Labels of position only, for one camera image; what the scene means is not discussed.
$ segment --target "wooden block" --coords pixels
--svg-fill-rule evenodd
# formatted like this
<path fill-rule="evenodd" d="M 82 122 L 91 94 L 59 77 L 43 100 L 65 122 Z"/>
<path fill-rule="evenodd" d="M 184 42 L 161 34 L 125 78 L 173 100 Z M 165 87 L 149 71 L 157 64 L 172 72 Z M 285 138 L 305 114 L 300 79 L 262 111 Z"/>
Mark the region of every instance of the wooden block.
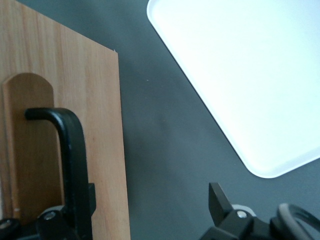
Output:
<path fill-rule="evenodd" d="M 0 4 L 0 83 L 33 73 L 53 88 L 54 106 L 79 118 L 88 177 L 96 188 L 96 240 L 129 240 L 118 55 L 14 0 Z M 0 90 L 0 217 L 13 214 L 4 99 Z"/>
<path fill-rule="evenodd" d="M 4 82 L 3 98 L 13 217 L 24 225 L 62 204 L 55 128 L 24 116 L 28 108 L 54 107 L 54 91 L 43 77 L 22 73 Z"/>

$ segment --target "wooden board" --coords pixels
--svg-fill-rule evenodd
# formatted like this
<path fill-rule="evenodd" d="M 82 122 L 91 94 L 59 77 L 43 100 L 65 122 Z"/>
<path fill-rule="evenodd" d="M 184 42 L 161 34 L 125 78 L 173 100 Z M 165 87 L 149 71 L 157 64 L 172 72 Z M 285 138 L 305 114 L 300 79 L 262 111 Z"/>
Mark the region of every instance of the wooden board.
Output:
<path fill-rule="evenodd" d="M 54 107 L 54 91 L 43 77 L 21 73 L 3 84 L 13 217 L 34 221 L 62 204 L 57 135 L 48 121 L 28 121 L 28 108 Z"/>
<path fill-rule="evenodd" d="M 1 83 L 20 73 L 40 75 L 53 88 L 54 106 L 70 109 L 82 123 L 88 177 L 96 187 L 93 238 L 130 239 L 117 53 L 13 0 L 1 0 L 0 43 Z M 1 90 L 1 217 L 9 217 L 3 105 Z"/>

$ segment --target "black plastic part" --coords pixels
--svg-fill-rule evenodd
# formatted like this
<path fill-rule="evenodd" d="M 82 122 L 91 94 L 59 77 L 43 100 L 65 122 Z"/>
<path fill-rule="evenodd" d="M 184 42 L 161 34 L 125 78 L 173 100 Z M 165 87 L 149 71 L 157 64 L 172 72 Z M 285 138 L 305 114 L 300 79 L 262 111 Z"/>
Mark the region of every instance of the black plastic part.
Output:
<path fill-rule="evenodd" d="M 253 230 L 254 218 L 250 213 L 245 212 L 247 217 L 238 217 L 238 210 L 233 210 L 230 212 L 226 218 L 219 225 L 219 229 L 222 229 L 238 239 L 245 239 Z"/>
<path fill-rule="evenodd" d="M 90 206 L 90 215 L 92 216 L 97 208 L 96 188 L 94 183 L 89 183 L 89 206 Z"/>
<path fill-rule="evenodd" d="M 219 226 L 233 210 L 227 196 L 217 182 L 209 184 L 209 211 L 215 226 Z"/>
<path fill-rule="evenodd" d="M 271 224 L 253 217 L 249 212 L 234 210 L 218 183 L 209 185 L 209 210 L 215 227 L 200 240 L 282 240 Z"/>
<path fill-rule="evenodd" d="M 200 240 L 239 240 L 236 236 L 231 233 L 222 230 L 218 227 L 211 227 Z"/>
<path fill-rule="evenodd" d="M 86 146 L 78 117 L 65 108 L 29 108 L 28 120 L 48 120 L 57 129 L 62 160 L 64 217 L 81 240 L 92 240 Z"/>
<path fill-rule="evenodd" d="M 39 240 L 39 234 L 37 233 L 36 220 L 21 226 L 21 230 L 18 232 L 16 238 L 10 238 L 10 240 Z"/>
<path fill-rule="evenodd" d="M 36 222 L 36 230 L 39 240 L 80 240 L 59 211 L 42 214 Z"/>
<path fill-rule="evenodd" d="M 18 219 L 5 218 L 0 220 L 0 240 L 8 240 L 15 237 L 21 225 Z"/>

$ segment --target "black mount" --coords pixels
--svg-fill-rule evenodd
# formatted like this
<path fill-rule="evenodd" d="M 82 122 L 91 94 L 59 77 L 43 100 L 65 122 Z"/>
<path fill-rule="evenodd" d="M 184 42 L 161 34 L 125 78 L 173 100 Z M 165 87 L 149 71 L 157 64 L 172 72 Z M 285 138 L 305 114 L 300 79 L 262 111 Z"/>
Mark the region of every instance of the black mount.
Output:
<path fill-rule="evenodd" d="M 313 240 L 300 220 L 320 232 L 320 220 L 302 208 L 283 203 L 265 223 L 250 209 L 234 209 L 218 183 L 209 184 L 209 211 L 214 222 L 200 240 Z"/>

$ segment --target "bolt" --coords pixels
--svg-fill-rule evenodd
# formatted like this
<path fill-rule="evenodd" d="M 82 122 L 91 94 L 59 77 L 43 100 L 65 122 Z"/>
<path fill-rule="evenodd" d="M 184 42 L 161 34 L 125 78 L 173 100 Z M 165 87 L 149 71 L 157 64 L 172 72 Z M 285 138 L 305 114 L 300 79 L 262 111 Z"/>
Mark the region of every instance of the bolt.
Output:
<path fill-rule="evenodd" d="M 47 213 L 43 218 L 45 220 L 51 220 L 56 216 L 56 213 L 54 211 L 51 211 L 49 213 Z"/>
<path fill-rule="evenodd" d="M 9 220 L 9 219 L 6 220 L 5 222 L 0 224 L 0 230 L 10 227 L 11 224 L 12 224 L 11 220 Z"/>
<path fill-rule="evenodd" d="M 238 215 L 239 218 L 245 219 L 248 217 L 245 211 L 237 211 L 236 214 Z"/>

